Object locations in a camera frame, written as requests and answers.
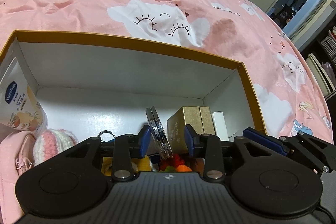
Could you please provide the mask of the round pink compact mirror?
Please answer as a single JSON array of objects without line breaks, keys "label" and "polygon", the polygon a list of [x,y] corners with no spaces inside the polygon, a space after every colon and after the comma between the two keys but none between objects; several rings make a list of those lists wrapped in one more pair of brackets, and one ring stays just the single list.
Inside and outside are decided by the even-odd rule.
[{"label": "round pink compact mirror", "polygon": [[173,157],[173,152],[167,140],[163,125],[159,119],[156,108],[153,106],[146,109],[147,121],[150,127],[154,144],[163,160]]}]

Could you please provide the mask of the gold gift box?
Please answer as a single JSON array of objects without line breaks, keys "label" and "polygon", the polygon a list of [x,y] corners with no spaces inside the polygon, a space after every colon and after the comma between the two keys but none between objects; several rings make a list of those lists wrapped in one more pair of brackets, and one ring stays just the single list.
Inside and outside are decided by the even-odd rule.
[{"label": "gold gift box", "polygon": [[216,135],[208,106],[182,106],[167,120],[167,138],[173,153],[187,153],[185,125],[190,124],[199,135]]}]

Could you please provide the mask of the white cylindrical tube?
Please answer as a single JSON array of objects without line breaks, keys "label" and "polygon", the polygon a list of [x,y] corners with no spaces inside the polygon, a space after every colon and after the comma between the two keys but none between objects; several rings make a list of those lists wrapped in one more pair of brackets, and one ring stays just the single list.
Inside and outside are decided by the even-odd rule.
[{"label": "white cylindrical tube", "polygon": [[216,111],[212,113],[212,118],[216,135],[223,141],[229,141],[224,114],[220,111]]}]

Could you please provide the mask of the colourful pompom plush toy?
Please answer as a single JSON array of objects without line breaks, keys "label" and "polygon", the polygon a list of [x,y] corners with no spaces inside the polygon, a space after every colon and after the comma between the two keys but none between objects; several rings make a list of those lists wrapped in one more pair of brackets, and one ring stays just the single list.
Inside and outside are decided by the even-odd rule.
[{"label": "colourful pompom plush toy", "polygon": [[185,161],[178,155],[161,160],[159,171],[162,172],[192,172],[193,170],[185,164]]}]

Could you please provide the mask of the orange cardboard storage box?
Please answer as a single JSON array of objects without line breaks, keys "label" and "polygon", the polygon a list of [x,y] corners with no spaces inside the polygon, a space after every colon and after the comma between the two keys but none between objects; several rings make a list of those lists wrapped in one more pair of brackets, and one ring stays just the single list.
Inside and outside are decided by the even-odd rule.
[{"label": "orange cardboard storage box", "polygon": [[230,135],[265,130],[243,63],[141,39],[79,32],[15,31],[1,49],[1,71],[17,58],[47,124],[84,140],[109,130],[137,133],[146,109],[162,124],[182,106],[224,115]]}]

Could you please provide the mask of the dark wardrobe shelf unit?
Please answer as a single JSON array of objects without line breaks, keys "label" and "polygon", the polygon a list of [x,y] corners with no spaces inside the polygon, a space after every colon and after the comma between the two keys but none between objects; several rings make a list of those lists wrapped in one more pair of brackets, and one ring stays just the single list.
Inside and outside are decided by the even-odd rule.
[{"label": "dark wardrobe shelf unit", "polygon": [[335,94],[335,38],[325,27],[301,52],[325,98]]}]

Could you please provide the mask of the wooden chair in hallway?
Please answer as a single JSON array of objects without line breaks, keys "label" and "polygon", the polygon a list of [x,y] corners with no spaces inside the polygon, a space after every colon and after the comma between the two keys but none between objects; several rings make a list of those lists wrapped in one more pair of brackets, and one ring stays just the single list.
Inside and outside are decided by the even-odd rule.
[{"label": "wooden chair in hallway", "polygon": [[281,29],[283,29],[292,20],[295,14],[297,14],[295,5],[298,1],[299,0],[293,0],[290,5],[285,4],[277,14],[271,17]]}]

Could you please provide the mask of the pink fabric pouch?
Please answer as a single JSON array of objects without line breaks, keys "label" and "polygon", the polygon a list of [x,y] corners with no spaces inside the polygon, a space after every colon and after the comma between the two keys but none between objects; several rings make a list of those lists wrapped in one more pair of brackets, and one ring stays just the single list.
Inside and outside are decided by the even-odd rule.
[{"label": "pink fabric pouch", "polygon": [[36,135],[12,132],[1,142],[1,215],[3,223],[15,223],[23,216],[15,194],[18,178],[34,166]]}]

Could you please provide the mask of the white Vaseline lotion tube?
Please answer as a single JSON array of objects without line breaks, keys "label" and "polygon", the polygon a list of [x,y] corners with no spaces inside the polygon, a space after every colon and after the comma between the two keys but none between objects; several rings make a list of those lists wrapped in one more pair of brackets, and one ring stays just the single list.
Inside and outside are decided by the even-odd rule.
[{"label": "white Vaseline lotion tube", "polygon": [[17,58],[1,79],[1,124],[36,134],[44,131],[47,116],[30,88]]}]

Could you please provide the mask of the pink cloud print bedspread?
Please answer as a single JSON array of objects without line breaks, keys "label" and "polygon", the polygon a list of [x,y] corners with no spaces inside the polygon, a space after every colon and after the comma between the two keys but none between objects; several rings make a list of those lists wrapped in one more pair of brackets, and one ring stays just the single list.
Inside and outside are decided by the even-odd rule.
[{"label": "pink cloud print bedspread", "polygon": [[[276,139],[301,131],[331,143],[331,173],[316,174],[243,133],[228,133],[229,141],[201,134],[195,156],[173,153],[192,172],[162,172],[152,135],[140,157],[142,128],[102,130],[18,178],[23,216],[15,223],[335,223],[326,102],[299,51],[252,2],[1,0],[1,49],[15,31],[112,35],[238,61],[265,124],[253,129]],[[42,132],[33,132],[36,139]]]}]

